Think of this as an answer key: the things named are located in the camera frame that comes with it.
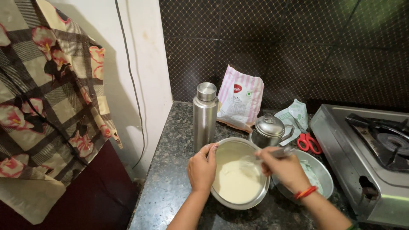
hand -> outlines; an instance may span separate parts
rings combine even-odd
[[[219,143],[205,145],[189,159],[186,170],[192,192],[210,192],[216,176],[216,149],[218,147]]]
[[[281,183],[294,194],[311,187],[298,157],[293,154],[283,159],[277,159],[269,153],[277,149],[278,147],[267,147],[255,152],[255,155],[264,161],[261,163],[262,173],[265,176],[276,174]]]

red thread bracelet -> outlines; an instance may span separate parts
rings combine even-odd
[[[306,197],[306,196],[310,195],[311,193],[315,192],[317,189],[318,189],[317,186],[315,186],[315,185],[311,186],[311,187],[309,187],[307,190],[305,190],[303,192],[297,192],[294,195],[294,197],[295,197],[296,200],[298,200],[300,198],[303,198],[303,197]]]

pink striped packet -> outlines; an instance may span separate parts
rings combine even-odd
[[[242,74],[227,67],[219,94],[217,120],[251,133],[263,98],[264,83],[260,77]]]

stainless steel bottle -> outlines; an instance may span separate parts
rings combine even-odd
[[[196,153],[214,140],[218,103],[216,86],[200,83],[193,98],[193,150]]]

white wall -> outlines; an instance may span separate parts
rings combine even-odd
[[[129,169],[139,159],[143,142],[115,2],[48,1],[106,49],[105,93],[124,148],[119,149],[114,141],[112,144]],[[159,1],[118,0],[118,4],[145,130],[145,153],[133,173],[135,178],[145,178],[172,105]]]

